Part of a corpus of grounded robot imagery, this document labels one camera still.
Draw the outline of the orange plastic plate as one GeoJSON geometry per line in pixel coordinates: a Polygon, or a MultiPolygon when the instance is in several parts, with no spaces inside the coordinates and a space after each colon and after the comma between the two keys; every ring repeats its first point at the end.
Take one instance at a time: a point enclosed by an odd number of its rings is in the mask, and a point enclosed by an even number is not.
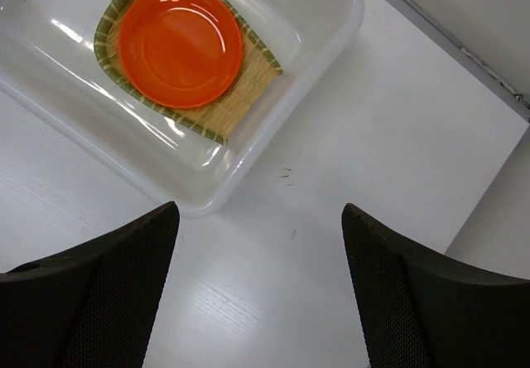
{"type": "Polygon", "coordinates": [[[233,84],[243,38],[221,0],[135,0],[120,22],[118,53],[143,96],[163,107],[193,109],[233,84]]]}

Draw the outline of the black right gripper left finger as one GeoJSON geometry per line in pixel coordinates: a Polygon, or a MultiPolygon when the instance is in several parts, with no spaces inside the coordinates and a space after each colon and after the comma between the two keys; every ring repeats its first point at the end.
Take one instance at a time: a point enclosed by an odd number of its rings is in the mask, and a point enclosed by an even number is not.
{"type": "Polygon", "coordinates": [[[168,202],[1,275],[3,367],[140,367],[175,248],[168,202]]]}

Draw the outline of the woven bamboo tray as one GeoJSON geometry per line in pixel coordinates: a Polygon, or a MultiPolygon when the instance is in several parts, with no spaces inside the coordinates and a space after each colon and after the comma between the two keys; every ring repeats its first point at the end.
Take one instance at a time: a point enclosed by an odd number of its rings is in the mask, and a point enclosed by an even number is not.
{"type": "Polygon", "coordinates": [[[94,54],[104,73],[121,89],[148,108],[220,144],[243,120],[283,68],[263,39],[229,0],[221,0],[235,16],[242,32],[243,63],[233,84],[214,102],[193,109],[163,107],[138,91],[125,75],[118,53],[118,29],[135,0],[112,0],[95,29],[94,54]]]}

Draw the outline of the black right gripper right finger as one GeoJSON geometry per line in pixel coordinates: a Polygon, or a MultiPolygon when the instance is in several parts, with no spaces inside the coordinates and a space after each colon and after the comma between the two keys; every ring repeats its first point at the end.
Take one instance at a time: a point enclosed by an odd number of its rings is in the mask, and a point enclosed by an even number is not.
{"type": "Polygon", "coordinates": [[[344,248],[371,367],[527,367],[529,282],[452,259],[353,204],[344,248]]]}

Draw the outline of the clear plastic bin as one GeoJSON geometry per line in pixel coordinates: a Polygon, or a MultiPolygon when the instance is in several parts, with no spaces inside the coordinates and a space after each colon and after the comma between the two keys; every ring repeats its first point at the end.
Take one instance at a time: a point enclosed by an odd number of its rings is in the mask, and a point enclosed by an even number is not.
{"type": "Polygon", "coordinates": [[[282,73],[221,145],[130,94],[99,60],[112,0],[1,0],[1,91],[156,203],[188,217],[221,207],[277,130],[345,50],[364,0],[228,0],[282,73]]]}

